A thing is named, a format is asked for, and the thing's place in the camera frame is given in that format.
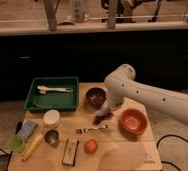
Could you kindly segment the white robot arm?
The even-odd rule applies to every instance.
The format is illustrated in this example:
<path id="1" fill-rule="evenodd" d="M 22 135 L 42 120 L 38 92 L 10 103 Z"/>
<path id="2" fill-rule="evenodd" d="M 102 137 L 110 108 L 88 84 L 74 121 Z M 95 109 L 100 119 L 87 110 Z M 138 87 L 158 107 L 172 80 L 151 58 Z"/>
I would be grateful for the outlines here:
<path id="1" fill-rule="evenodd" d="M 170 91 L 135 81 L 136 71 L 122 64 L 104 80 L 106 99 L 110 108 L 119 108 L 125 98 L 168 114 L 188 126 L 188 94 Z"/>

